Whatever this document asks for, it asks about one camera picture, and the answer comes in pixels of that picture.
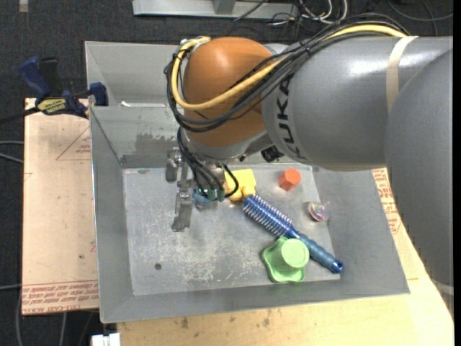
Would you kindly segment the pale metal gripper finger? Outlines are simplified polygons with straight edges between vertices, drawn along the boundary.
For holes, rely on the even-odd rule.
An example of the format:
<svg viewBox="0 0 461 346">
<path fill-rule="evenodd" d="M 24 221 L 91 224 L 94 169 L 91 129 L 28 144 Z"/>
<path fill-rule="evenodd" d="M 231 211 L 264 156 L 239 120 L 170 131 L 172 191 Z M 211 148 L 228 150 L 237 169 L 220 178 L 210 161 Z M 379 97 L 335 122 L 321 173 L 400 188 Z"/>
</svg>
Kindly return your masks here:
<svg viewBox="0 0 461 346">
<path fill-rule="evenodd" d="M 175 232 L 183 232 L 190 227 L 192 216 L 192 198 L 189 192 L 179 191 L 176 194 L 175 217 L 171 228 Z"/>
<path fill-rule="evenodd" d="M 182 165 L 182 153 L 179 149 L 171 149 L 167 156 L 166 181 L 169 183 L 177 181 L 178 171 Z"/>
</svg>

